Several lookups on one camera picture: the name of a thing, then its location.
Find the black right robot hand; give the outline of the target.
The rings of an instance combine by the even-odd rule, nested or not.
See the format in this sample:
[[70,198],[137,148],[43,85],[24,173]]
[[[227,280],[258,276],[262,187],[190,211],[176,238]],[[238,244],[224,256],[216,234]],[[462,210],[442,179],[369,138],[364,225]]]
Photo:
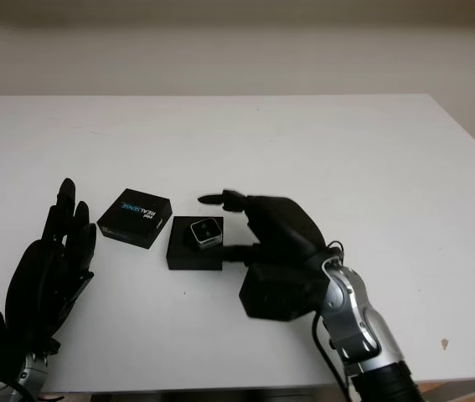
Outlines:
[[225,246],[221,254],[224,261],[302,267],[327,249],[318,226],[290,198],[244,195],[225,189],[222,193],[200,196],[199,202],[245,214],[247,225],[257,238],[253,245]]

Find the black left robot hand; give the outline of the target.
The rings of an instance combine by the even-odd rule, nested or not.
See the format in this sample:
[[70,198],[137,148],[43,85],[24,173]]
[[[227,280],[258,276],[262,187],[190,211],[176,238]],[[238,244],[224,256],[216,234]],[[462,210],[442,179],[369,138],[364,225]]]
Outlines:
[[44,231],[24,251],[10,282],[5,321],[8,333],[25,353],[54,355],[54,335],[94,273],[96,226],[88,205],[75,201],[75,184],[65,178],[49,208]]

